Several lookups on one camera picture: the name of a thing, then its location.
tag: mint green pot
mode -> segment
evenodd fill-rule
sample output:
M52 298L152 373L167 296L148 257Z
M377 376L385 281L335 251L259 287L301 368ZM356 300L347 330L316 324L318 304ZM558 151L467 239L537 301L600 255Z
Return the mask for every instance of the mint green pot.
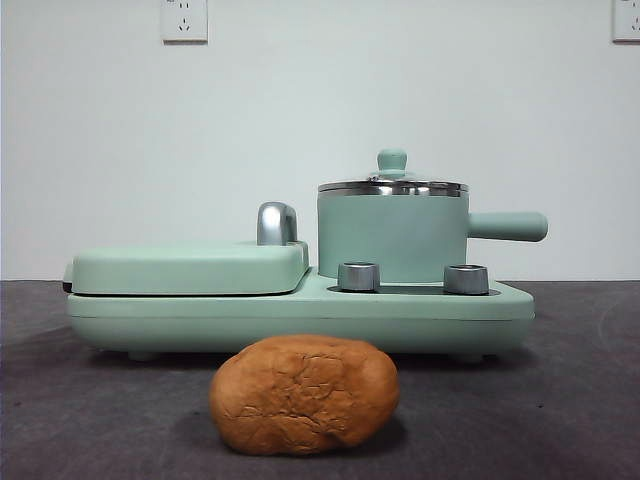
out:
M319 273L336 278L343 262L380 265L381 281L442 281L444 267L466 263L467 238L539 241L537 212L469 214L468 187L417 179L401 150L383 150L380 170L362 181L321 185Z

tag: silver knob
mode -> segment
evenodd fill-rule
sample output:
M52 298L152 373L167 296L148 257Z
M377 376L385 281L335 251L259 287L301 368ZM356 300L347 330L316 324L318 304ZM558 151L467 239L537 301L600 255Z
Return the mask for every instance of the silver knob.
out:
M482 265L444 267L444 291L459 295L486 295L489 293L487 267Z
M338 288L349 292L375 292L380 288L377 263L347 262L338 265Z

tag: cracked crust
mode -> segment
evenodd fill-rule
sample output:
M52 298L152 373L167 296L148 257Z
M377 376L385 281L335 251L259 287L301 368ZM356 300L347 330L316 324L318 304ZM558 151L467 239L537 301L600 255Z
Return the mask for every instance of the cracked crust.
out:
M252 455L353 447L398 404L393 361L372 345L322 335L270 337L216 372L211 415L225 443Z

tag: wall socket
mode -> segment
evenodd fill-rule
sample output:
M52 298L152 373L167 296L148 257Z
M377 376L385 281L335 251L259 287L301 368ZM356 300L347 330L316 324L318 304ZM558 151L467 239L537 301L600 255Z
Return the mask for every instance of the wall socket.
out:
M165 43L206 43L209 35L207 0L160 0Z
M640 43L640 0L613 0L613 41Z

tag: table surface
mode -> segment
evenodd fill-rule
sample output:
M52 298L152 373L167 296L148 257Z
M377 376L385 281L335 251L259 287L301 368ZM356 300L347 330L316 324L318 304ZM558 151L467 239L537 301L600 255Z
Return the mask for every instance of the table surface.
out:
M248 457L210 421L226 354L150 363L76 338L59 282L2 283L2 478L640 478L640 282L510 282L523 348L480 365L394 355L400 404L363 445Z

